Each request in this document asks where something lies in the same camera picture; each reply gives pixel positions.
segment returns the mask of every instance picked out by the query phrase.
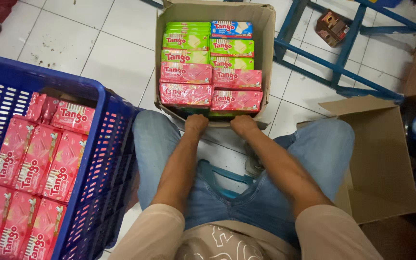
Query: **forearm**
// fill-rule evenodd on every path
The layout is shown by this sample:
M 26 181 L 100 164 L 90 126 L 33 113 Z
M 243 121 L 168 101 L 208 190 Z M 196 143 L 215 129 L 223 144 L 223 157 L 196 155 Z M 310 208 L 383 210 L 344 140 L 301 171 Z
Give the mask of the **forearm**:
M 245 138 L 271 180 L 291 200 L 295 216 L 313 205 L 332 204 L 306 169 L 286 149 L 259 129 L 252 130 Z
M 192 188 L 199 133 L 187 131 L 168 158 L 151 204 L 167 204 L 184 212 Z

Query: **beige t-shirt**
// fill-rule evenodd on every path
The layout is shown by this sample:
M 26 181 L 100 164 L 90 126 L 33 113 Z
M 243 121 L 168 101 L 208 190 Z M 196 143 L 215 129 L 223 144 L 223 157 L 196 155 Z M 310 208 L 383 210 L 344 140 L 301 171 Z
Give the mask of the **beige t-shirt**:
M 301 252 L 261 228 L 239 221 L 216 221 L 184 231 L 175 208 L 145 209 L 109 260 L 293 260 L 382 259 L 344 211 L 329 205 L 305 209 L 296 219 Z

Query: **blue plastic crate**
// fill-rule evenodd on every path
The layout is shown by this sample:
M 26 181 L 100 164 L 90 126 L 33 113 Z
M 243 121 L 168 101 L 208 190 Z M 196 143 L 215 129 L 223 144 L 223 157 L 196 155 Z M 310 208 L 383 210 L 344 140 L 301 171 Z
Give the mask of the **blue plastic crate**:
M 44 87 L 97 101 L 52 255 L 94 260 L 117 241 L 136 163 L 131 125 L 141 109 L 95 80 L 0 57 L 0 148 L 12 115 L 24 115 L 32 92 Z

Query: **white tile floor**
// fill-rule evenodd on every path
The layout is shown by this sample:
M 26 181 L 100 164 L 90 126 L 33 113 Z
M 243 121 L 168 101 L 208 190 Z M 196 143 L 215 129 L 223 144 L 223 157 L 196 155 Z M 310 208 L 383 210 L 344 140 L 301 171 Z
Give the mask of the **white tile floor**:
M 346 0 L 313 1 L 349 18 L 358 7 L 358 3 Z M 251 2 L 274 6 L 278 32 L 292 0 Z M 416 6 L 409 0 L 393 11 L 416 22 Z M 73 0 L 23 0 L 3 23 L 0 56 L 98 80 L 134 105 L 159 111 L 153 104 L 156 14 L 156 8 L 139 0 L 78 0 L 76 4 Z M 319 16 L 306 8 L 291 44 L 335 62 L 341 50 L 330 48 L 314 32 Z M 363 24 L 398 25 L 371 9 L 367 9 Z M 415 44 L 416 35 L 359 35 L 346 69 L 399 91 Z M 332 77 L 329 69 L 293 52 L 287 51 L 284 60 L 326 79 Z M 341 78 L 340 85 L 366 88 L 347 77 Z M 291 134 L 297 122 L 330 115 L 318 103 L 341 98 L 332 89 L 274 63 L 269 104 L 262 115 L 262 121 L 270 125 L 264 133 L 271 138 Z M 198 156 L 244 174 L 244 152 L 243 142 L 231 130 L 209 129 L 199 144 Z M 137 204 L 125 215 L 120 238 L 140 212 Z M 105 252 L 101 259 L 109 255 Z

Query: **jeans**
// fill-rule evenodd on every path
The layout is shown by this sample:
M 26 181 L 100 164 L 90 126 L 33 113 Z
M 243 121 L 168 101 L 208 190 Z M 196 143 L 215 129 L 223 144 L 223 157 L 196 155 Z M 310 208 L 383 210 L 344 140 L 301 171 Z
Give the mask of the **jeans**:
M 137 115 L 133 134 L 141 177 L 137 194 L 145 210 L 157 192 L 163 168 L 181 134 L 165 115 L 151 110 Z M 321 119 L 274 141 L 301 162 L 330 200 L 335 198 L 354 147 L 354 132 L 349 124 Z M 202 171 L 198 166 L 187 201 L 185 229 L 212 221 L 236 220 L 262 228 L 292 245 L 298 244 L 291 206 L 265 171 L 236 198 L 222 196 L 208 184 Z

